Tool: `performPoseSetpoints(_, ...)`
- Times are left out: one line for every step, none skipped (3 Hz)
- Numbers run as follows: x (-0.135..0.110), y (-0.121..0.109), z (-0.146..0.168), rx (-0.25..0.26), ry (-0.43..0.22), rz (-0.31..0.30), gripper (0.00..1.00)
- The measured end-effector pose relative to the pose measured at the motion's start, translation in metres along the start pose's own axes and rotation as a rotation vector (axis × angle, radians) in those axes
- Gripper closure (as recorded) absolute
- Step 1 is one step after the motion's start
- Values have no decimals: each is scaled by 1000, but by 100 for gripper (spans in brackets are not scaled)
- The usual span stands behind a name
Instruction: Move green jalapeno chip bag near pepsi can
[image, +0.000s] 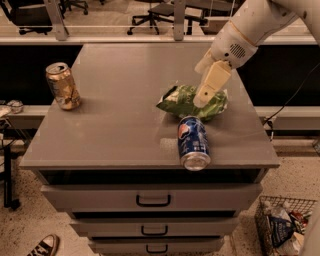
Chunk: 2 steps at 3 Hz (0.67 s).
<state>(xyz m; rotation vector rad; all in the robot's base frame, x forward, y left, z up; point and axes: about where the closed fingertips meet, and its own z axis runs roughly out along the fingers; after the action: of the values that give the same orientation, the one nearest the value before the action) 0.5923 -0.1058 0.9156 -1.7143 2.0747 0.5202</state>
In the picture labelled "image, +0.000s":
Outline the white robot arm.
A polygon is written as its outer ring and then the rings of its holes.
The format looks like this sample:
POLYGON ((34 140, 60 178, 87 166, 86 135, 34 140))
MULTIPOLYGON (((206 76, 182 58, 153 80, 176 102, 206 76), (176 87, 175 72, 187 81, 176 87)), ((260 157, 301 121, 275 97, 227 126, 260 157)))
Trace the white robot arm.
POLYGON ((300 18, 320 44, 320 0, 246 0, 215 36, 195 71, 202 79, 193 103, 206 106, 272 34, 300 18))

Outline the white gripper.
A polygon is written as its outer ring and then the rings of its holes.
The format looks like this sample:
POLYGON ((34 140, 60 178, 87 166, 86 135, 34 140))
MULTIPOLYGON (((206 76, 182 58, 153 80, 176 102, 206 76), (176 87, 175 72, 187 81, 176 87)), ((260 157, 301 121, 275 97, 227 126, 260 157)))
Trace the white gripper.
POLYGON ((194 105, 198 108, 206 106, 231 77, 231 68, 243 66, 256 51, 257 47, 248 42, 231 21, 227 22, 215 36, 211 50, 195 66, 202 79, 193 99, 194 105))

